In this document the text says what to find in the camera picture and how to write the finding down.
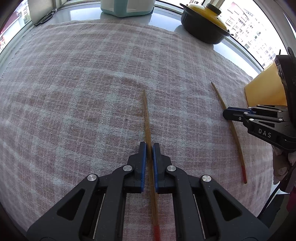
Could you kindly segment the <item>yellow plastic cup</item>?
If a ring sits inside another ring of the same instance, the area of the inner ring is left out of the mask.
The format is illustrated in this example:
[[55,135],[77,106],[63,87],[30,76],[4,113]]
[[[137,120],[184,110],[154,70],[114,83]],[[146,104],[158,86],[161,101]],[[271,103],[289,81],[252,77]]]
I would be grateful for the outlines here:
[[274,61],[248,83],[244,91],[248,106],[287,106],[285,90]]

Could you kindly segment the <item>long wooden chopstick red tip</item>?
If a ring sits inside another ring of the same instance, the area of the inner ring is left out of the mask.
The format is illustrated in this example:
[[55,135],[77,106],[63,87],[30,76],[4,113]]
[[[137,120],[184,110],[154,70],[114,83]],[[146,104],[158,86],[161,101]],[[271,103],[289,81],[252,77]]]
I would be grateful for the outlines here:
[[[215,84],[213,82],[211,82],[211,85],[220,101],[220,104],[222,106],[222,109],[225,110],[227,109],[226,107],[226,104],[224,103],[218,89],[216,88]],[[230,127],[230,130],[231,130],[231,133],[232,133],[232,136],[234,138],[234,142],[236,143],[236,146],[237,146],[237,151],[238,151],[238,157],[239,157],[239,161],[240,161],[240,166],[241,166],[241,171],[242,171],[242,176],[243,176],[243,183],[244,184],[247,184],[247,173],[246,173],[246,168],[245,168],[245,161],[244,161],[244,157],[243,157],[243,152],[242,152],[242,149],[241,149],[241,145],[240,145],[240,142],[239,142],[239,138],[238,138],[238,135],[237,135],[237,132],[236,132],[236,128],[233,124],[233,122],[231,120],[228,120],[228,123],[229,123],[229,127]]]

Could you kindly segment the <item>black pot yellow lid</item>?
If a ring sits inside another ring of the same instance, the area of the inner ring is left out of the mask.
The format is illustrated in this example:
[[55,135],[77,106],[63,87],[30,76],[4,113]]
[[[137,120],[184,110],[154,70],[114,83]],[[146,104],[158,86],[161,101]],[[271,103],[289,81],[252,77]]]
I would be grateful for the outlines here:
[[230,36],[224,22],[219,17],[220,9],[212,4],[201,6],[198,4],[182,4],[183,13],[181,23],[184,29],[200,41],[216,45],[225,37]]

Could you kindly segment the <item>pink checkered cloth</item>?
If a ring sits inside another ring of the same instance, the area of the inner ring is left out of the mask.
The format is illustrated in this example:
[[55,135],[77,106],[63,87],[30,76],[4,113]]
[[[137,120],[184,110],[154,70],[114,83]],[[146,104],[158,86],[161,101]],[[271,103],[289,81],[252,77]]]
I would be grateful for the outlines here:
[[258,215],[271,146],[235,125],[248,182],[217,95],[247,106],[242,69],[193,37],[127,20],[41,26],[1,75],[1,203],[24,230],[88,174],[110,174],[144,139],[188,174],[211,175]]

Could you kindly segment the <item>white teal container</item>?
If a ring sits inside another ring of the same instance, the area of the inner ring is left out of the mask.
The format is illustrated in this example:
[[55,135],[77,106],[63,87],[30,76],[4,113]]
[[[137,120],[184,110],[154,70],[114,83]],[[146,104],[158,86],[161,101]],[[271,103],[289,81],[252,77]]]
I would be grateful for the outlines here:
[[101,0],[101,10],[119,18],[144,16],[153,12],[155,0]]

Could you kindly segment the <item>black scissors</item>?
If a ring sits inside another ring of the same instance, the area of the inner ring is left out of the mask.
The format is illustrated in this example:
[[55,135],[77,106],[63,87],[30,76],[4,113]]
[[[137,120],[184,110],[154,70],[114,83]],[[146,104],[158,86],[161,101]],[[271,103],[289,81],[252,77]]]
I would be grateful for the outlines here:
[[53,9],[51,10],[48,14],[46,14],[43,18],[41,18],[36,24],[34,24],[36,27],[39,25],[43,25],[44,23],[46,23],[47,21],[49,21],[51,18],[53,18],[53,16],[55,15],[55,13],[57,12],[57,9]]

